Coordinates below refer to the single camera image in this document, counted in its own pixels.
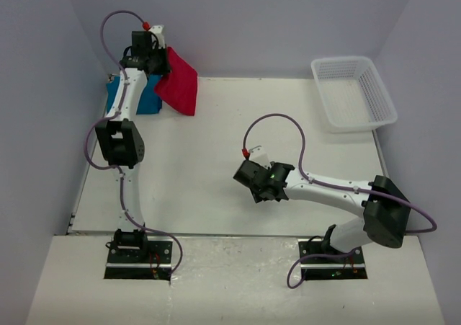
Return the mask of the red t shirt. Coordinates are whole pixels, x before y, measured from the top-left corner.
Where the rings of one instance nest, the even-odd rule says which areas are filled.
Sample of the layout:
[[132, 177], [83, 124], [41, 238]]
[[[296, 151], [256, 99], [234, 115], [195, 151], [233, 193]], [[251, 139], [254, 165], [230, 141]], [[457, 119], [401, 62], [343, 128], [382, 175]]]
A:
[[167, 60], [171, 71], [161, 77], [154, 92], [172, 109], [186, 116], [194, 116], [197, 104], [198, 73], [170, 46]]

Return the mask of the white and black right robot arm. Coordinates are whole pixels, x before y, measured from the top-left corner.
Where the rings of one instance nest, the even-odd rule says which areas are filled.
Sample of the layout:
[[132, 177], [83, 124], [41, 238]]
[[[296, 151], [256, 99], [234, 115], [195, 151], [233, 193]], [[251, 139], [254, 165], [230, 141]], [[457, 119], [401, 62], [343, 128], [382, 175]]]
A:
[[245, 160], [233, 178], [250, 190], [256, 203], [305, 200], [355, 215], [351, 221], [329, 226], [320, 246], [314, 249], [329, 262], [337, 262], [369, 243], [402, 247], [410, 208], [399, 203], [406, 199], [386, 177], [377, 176], [373, 182], [341, 180], [340, 185], [330, 188], [320, 185], [315, 175], [302, 175], [291, 164], [272, 162], [265, 167]]

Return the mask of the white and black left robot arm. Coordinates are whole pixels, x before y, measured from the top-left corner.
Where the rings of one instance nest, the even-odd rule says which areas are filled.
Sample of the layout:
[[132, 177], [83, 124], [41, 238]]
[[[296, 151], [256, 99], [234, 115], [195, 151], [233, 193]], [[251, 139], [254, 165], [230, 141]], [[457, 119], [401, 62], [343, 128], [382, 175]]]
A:
[[120, 81], [111, 109], [95, 127], [104, 160], [116, 171], [121, 214], [111, 250], [142, 262], [150, 252], [140, 209], [139, 171], [146, 148], [134, 123], [149, 76], [169, 69], [166, 49], [151, 31], [134, 31], [120, 60]]

